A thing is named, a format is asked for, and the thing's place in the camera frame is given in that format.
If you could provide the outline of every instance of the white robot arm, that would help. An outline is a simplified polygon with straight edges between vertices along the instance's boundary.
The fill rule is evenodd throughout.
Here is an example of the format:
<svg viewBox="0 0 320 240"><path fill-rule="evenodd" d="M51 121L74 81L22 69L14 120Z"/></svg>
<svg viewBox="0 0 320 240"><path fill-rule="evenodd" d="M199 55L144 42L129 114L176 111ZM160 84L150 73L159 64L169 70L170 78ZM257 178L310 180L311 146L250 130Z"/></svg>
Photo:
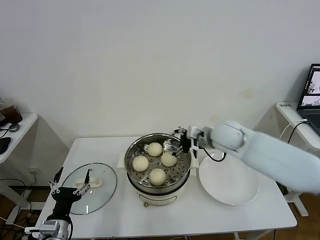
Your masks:
<svg viewBox="0 0 320 240"><path fill-rule="evenodd" d="M235 121L215 127L190 126L187 138L200 148L215 148L297 192L320 193L320 159Z"/></svg>

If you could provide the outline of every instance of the laptop screen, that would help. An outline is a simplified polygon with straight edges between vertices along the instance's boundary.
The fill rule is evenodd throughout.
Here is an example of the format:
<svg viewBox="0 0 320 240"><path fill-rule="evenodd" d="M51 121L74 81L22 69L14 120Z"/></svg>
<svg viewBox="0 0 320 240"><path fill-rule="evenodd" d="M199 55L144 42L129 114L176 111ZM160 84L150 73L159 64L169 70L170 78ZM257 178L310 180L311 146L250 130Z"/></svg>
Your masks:
<svg viewBox="0 0 320 240"><path fill-rule="evenodd" d="M311 68L298 106L320 107L320 67Z"/></svg>

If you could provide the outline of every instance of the white plate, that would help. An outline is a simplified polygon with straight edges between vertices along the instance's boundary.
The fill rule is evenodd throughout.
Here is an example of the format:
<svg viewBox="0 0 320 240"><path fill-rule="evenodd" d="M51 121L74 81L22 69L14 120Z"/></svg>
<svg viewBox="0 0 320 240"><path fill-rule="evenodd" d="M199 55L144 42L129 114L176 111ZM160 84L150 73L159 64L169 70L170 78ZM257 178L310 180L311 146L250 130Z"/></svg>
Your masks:
<svg viewBox="0 0 320 240"><path fill-rule="evenodd" d="M199 178L212 197L228 205L247 204L259 191L257 173L230 154L221 162L215 162L208 156L203 159L199 167Z"/></svg>

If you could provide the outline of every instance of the laptop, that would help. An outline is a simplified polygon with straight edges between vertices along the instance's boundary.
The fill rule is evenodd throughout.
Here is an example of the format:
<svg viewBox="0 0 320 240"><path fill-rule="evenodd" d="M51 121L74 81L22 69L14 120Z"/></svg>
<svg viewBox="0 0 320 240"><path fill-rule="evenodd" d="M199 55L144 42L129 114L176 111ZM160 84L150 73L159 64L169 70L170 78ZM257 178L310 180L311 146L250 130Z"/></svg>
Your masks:
<svg viewBox="0 0 320 240"><path fill-rule="evenodd" d="M320 135L320 64L310 67L297 112L307 119L310 127Z"/></svg>

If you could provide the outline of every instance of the black cable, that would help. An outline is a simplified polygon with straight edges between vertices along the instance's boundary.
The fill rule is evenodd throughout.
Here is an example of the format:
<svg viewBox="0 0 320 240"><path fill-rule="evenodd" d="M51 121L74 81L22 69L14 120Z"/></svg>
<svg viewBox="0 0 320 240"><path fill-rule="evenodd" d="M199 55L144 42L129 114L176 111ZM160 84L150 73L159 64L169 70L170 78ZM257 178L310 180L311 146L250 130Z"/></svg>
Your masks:
<svg viewBox="0 0 320 240"><path fill-rule="evenodd" d="M41 238L41 240L47 240L48 238L51 238L52 235L48 235L48 236L45 236L44 238Z"/></svg>
<svg viewBox="0 0 320 240"><path fill-rule="evenodd" d="M207 152L207 150L205 148L202 148L202 149L208 155L209 158L211 158L213 161L215 161L217 163L222 162L226 158L226 155L227 155L225 152L223 152L222 153L222 159L221 160L216 160L212 156L210 156L210 154Z"/></svg>
<svg viewBox="0 0 320 240"><path fill-rule="evenodd" d="M28 224L27 224L27 221L25 221L23 224L21 224L21 226L24 226L24 225L27 225L27 227L33 227L33 226L35 226L36 225L36 223L37 222L35 222L35 223L30 223L30 220L38 220L38 218L39 218L39 216L38 216L38 218L34 218L34 217L31 217L32 215L35 215L36 213L32 213L31 212L31 209L29 210L29 214L31 214L30 216L26 216L26 217L24 217L24 218L22 218L22 219L20 219L20 220L18 220L18 221L14 221L14 223L16 224L16 223L19 223L19 222L21 222L21 221L23 221L23 220L29 220L29 222L28 222ZM9 232L14 232L14 234L13 235L17 235L17 234L23 234L24 233L24 231L19 231L19 230L16 230L16 229L13 229L13 227L14 227L14 225L11 225L9 228L6 228L5 227L5 222L2 224L2 228L0 228L0 240L2 240L2 239L4 239L7 235L8 235L8 233ZM4 234L4 236L2 237L1 235L2 235L2 230L4 230L4 231L7 231L5 234Z"/></svg>
<svg viewBox="0 0 320 240"><path fill-rule="evenodd" d="M23 192L22 192L22 197L25 195L25 190L26 190L26 184L24 181L17 179L17 178L1 178L0 181L5 181L5 180L13 180L13 181L19 181L20 183L23 184ZM7 214L7 216L5 217L5 219L8 219L10 213L12 212L12 210L15 208L15 206L13 206L13 208L9 211L9 213ZM9 229L4 228L4 226L6 225L6 221L4 221L1 224L1 229L0 229L0 240L4 239L8 233L10 231L14 231L17 232L16 230L13 229L14 225L11 225L11 227ZM4 236L2 236L3 230L7 230L7 232L4 234Z"/></svg>
<svg viewBox="0 0 320 240"><path fill-rule="evenodd" d="M12 234L12 240L18 240L18 239L22 238L24 236L23 232L24 231L21 231L21 230L20 231L14 231L14 233Z"/></svg>
<svg viewBox="0 0 320 240"><path fill-rule="evenodd" d="M9 129L7 129L2 136L0 136L0 139L2 139L7 134L8 131L9 131Z"/></svg>
<svg viewBox="0 0 320 240"><path fill-rule="evenodd" d="M71 217L70 217L70 227L71 227L71 230L70 230L70 236L69 236L68 240L71 240L72 233L74 232L74 224L72 223Z"/></svg>
<svg viewBox="0 0 320 240"><path fill-rule="evenodd" d="M292 136L294 135L294 132L295 132L295 130L297 129L297 127L298 127L300 124L307 124L307 123L308 123L307 121L303 121L303 122L300 122L300 123L298 123L297 125L295 125L295 127L293 128L293 130L292 130L292 132L291 132L291 135L290 135L290 137L289 137L288 144L290 143L290 140L291 140Z"/></svg>
<svg viewBox="0 0 320 240"><path fill-rule="evenodd" d="M300 122L300 123L298 123L297 125L295 125L295 127L293 128L293 130L292 130L292 132L291 132L291 134L290 134L290 137L289 137L289 139L288 139L288 144L290 143L290 141L291 141L291 139L292 139L292 136L294 135L294 133L295 133L295 130L297 129L297 127L300 125L300 124L308 124L308 122L307 121L303 121L303 122ZM286 187L286 186L283 186L284 187L284 189L283 189L283 191L281 191L281 193L282 193L282 195L283 196L285 196L286 194L287 194L287 192L288 192L288 188Z"/></svg>
<svg viewBox="0 0 320 240"><path fill-rule="evenodd" d="M25 219L25 225L26 225L27 227L34 227L34 226L36 225L37 221L38 221L38 218L27 217L27 218Z"/></svg>
<svg viewBox="0 0 320 240"><path fill-rule="evenodd" d="M28 190L37 182L36 174L35 173L31 173L31 174L33 175L33 183L31 183L30 186L27 186L25 190Z"/></svg>

